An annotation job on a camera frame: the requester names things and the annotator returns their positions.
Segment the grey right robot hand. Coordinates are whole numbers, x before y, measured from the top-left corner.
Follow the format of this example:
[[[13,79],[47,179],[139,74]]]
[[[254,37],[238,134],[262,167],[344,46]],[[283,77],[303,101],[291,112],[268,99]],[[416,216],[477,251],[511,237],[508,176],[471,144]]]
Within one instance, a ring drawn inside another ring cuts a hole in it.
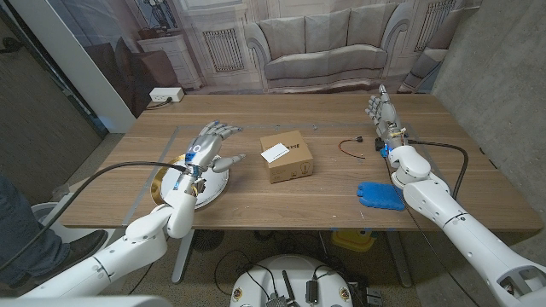
[[[376,133],[387,145],[389,150],[401,147],[405,144],[404,133],[396,108],[386,91],[384,84],[379,86],[379,95],[369,98],[366,114],[372,119],[376,127]]]

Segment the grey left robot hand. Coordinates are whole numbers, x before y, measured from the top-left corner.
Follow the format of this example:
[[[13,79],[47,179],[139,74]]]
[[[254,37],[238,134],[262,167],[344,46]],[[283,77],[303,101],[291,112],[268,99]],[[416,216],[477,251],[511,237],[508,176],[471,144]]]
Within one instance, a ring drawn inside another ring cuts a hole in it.
[[[221,149],[222,142],[241,131],[241,127],[222,124],[218,120],[207,124],[189,143],[185,153],[184,163],[187,166],[188,174],[199,178],[209,169],[215,173],[221,173],[243,160],[246,157],[243,153],[233,157],[215,159]]]

